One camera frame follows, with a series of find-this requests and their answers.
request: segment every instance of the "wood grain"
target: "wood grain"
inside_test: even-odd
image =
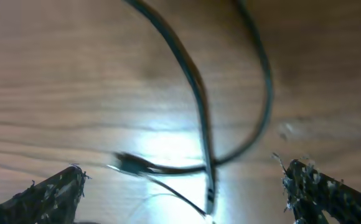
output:
[[[215,151],[254,131],[262,71],[230,1],[150,0],[201,71]],[[361,191],[361,1],[248,1],[276,92],[271,126],[220,169],[217,223],[292,223],[281,168],[310,154],[319,169]],[[0,203],[80,163],[93,177],[79,220],[125,223],[151,194],[145,180],[104,168],[111,152],[182,166],[201,163],[194,98],[150,23],[122,1],[0,0]],[[202,206],[204,176],[163,178]],[[198,223],[191,208],[156,197],[133,223]]]

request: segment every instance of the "thin wire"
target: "thin wire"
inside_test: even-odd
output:
[[[189,199],[185,198],[183,195],[181,195],[179,192],[177,192],[176,190],[174,190],[173,188],[171,188],[170,186],[164,184],[163,182],[156,180],[148,175],[144,176],[145,178],[147,178],[147,180],[150,180],[151,182],[160,185],[161,187],[164,187],[165,189],[167,189],[168,191],[170,191],[171,193],[173,193],[176,197],[179,197],[180,199],[182,199],[184,202],[188,203],[191,207],[194,208],[194,210],[196,210],[200,215],[202,215],[203,217],[205,217],[207,215],[207,213],[205,211],[203,211],[201,208],[199,208],[196,204],[194,204],[193,202],[191,202]]]
[[[149,202],[151,199],[160,197],[160,196],[171,196],[174,198],[179,198],[178,196],[174,195],[174,194],[170,194],[170,193],[161,193],[161,194],[154,194],[154,195],[150,195],[148,197],[146,197],[145,199],[143,199],[141,202],[139,202],[139,204],[132,210],[132,212],[128,215],[128,218],[126,219],[125,223],[131,223],[132,220],[134,220],[136,217],[135,215],[138,214],[139,210],[141,209],[141,207]]]

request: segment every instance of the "wire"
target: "wire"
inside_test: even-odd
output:
[[[206,212],[211,214],[215,205],[215,159],[212,149],[212,135],[210,128],[210,120],[208,113],[207,96],[205,94],[205,88],[201,79],[200,73],[195,66],[193,60],[185,50],[182,42],[179,40],[176,33],[171,29],[167,22],[150,6],[145,2],[139,0],[125,0],[147,19],[149,19],[152,25],[160,32],[165,41],[168,43],[169,48],[175,55],[180,67],[186,75],[189,82],[195,100],[197,102],[197,108],[199,111],[199,118],[201,123],[203,155],[205,166],[204,170],[207,172],[207,198],[206,198]]]
[[[244,152],[251,149],[263,136],[265,133],[265,130],[267,129],[269,122],[270,122],[270,116],[272,111],[272,104],[273,104],[273,98],[274,98],[274,92],[273,92],[273,84],[271,79],[271,69],[270,69],[270,63],[268,60],[268,57],[265,53],[265,50],[263,48],[263,44],[258,32],[258,29],[255,26],[255,23],[252,19],[252,17],[249,15],[246,7],[239,1],[239,0],[233,0],[233,2],[236,4],[237,9],[240,11],[240,14],[244,20],[245,25],[251,32],[251,39],[254,43],[255,49],[257,51],[257,54],[259,56],[261,67],[263,70],[263,76],[265,81],[265,88],[266,88],[266,99],[265,99],[265,105],[263,108],[263,114],[261,116],[260,122],[258,123],[258,126],[256,128],[255,133],[253,136],[244,142],[242,145],[234,149],[230,154],[225,155],[222,158],[215,159],[214,160],[214,166],[221,166],[224,165],[239,156],[241,156]],[[171,50],[177,49],[179,46],[176,45],[174,41],[167,42],[170,45]],[[188,67],[189,65],[186,62],[186,60],[178,60],[180,66],[182,68]],[[193,73],[186,73],[185,76],[188,78],[188,80],[193,80],[193,77],[190,77]],[[199,99],[202,98],[202,95],[199,91],[194,91],[195,98],[197,100],[197,104],[199,104]],[[190,167],[168,167],[168,166],[160,166],[155,165],[154,167],[155,171],[152,171],[150,174],[161,174],[161,175],[176,175],[176,174],[190,174],[193,172],[200,172],[205,170],[205,166],[190,166]]]
[[[206,214],[211,215],[215,205],[215,193],[216,193],[216,173],[215,167],[224,165],[239,156],[245,153],[247,150],[252,148],[255,143],[257,143],[263,136],[271,116],[272,104],[273,104],[273,86],[271,79],[271,69],[268,57],[263,48],[262,41],[258,29],[255,26],[255,23],[251,16],[249,15],[246,7],[241,3],[240,0],[233,0],[236,4],[239,13],[241,14],[247,28],[251,32],[251,39],[256,48],[257,54],[260,58],[261,67],[263,69],[265,87],[266,87],[266,100],[263,109],[263,115],[260,119],[260,122],[257,126],[257,129],[251,139],[244,142],[241,146],[234,149],[230,154],[215,159],[212,149],[212,135],[210,129],[210,119],[209,119],[209,110],[208,110],[208,100],[205,94],[205,88],[203,81],[201,79],[200,73],[197,70],[197,67],[193,63],[189,54],[186,52],[184,46],[180,42],[179,38],[176,36],[175,32],[167,24],[167,22],[151,7],[149,7],[142,0],[125,0],[131,6],[133,6],[137,11],[149,19],[152,25],[160,32],[165,41],[167,42],[169,48],[172,50],[172,53],[175,55],[180,67],[182,68],[189,85],[193,91],[197,109],[199,112],[201,133],[202,133],[202,145],[203,145],[203,154],[204,154],[204,166],[192,166],[192,167],[168,167],[161,166],[157,164],[152,164],[142,158],[132,156],[129,154],[126,155],[126,160],[121,160],[121,166],[126,169],[130,174],[161,174],[161,175],[175,175],[175,174],[189,174],[192,172],[206,171],[208,175],[207,182],[207,197],[206,197]],[[151,177],[147,178],[153,181],[156,184],[166,188],[175,195],[179,196],[183,201],[189,203],[196,210],[199,209],[181,194],[177,193],[175,190],[171,189],[162,182],[155,180]]]
[[[150,180],[151,182],[160,185],[161,187],[164,187],[165,189],[167,189],[168,191],[170,191],[171,193],[173,193],[176,197],[179,197],[180,199],[182,199],[184,202],[188,203],[191,207],[194,208],[194,210],[196,210],[200,215],[202,215],[203,217],[205,217],[207,215],[207,213],[205,211],[203,211],[201,208],[199,208],[198,206],[196,206],[193,202],[191,202],[189,199],[185,198],[183,195],[181,195],[179,192],[177,192],[176,190],[174,190],[173,188],[171,188],[170,186],[164,184],[163,182],[156,180],[152,177],[149,176],[145,176],[145,178],[147,178],[147,180]]]

